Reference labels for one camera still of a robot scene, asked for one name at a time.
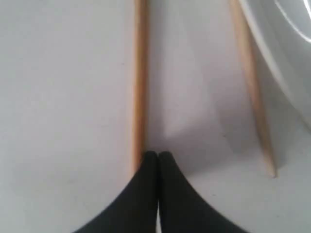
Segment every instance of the white tabletop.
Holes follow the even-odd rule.
[[[268,178],[227,1],[151,9],[148,148],[246,230],[310,232],[310,132],[259,56]],[[72,232],[130,179],[132,1],[2,0],[0,29],[0,232]]]

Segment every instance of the white table surface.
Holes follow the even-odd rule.
[[[259,56],[268,178],[227,1],[151,2],[148,148],[246,230],[310,232],[310,131]],[[0,0],[0,232],[72,232],[129,181],[132,5]]]

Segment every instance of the chopstick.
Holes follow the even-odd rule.
[[[134,115],[132,138],[132,165],[134,172],[140,165],[145,141],[149,31],[148,5],[148,0],[135,0]]]
[[[269,175],[271,177],[276,177],[277,170],[274,161],[269,126],[262,102],[259,80],[257,77],[256,60],[251,43],[252,37],[250,29],[246,22],[239,0],[229,0],[229,4],[235,27],[242,68],[244,70],[248,93],[252,103],[254,117],[256,120],[256,128],[264,154],[264,160]]]

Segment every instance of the wooden chopstick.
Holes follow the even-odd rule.
[[[240,59],[244,69],[246,84],[256,120],[257,132],[264,154],[264,160],[271,177],[277,176],[269,126],[262,102],[259,80],[256,71],[256,60],[252,48],[252,37],[239,0],[229,0],[232,19],[235,27]]]
[[[134,32],[134,116],[132,164],[134,172],[140,165],[144,150],[147,76],[148,76],[148,31],[149,31],[148,0],[135,0],[135,32]]]

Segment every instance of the white bowl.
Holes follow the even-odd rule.
[[[274,78],[311,127],[311,3],[240,0]]]

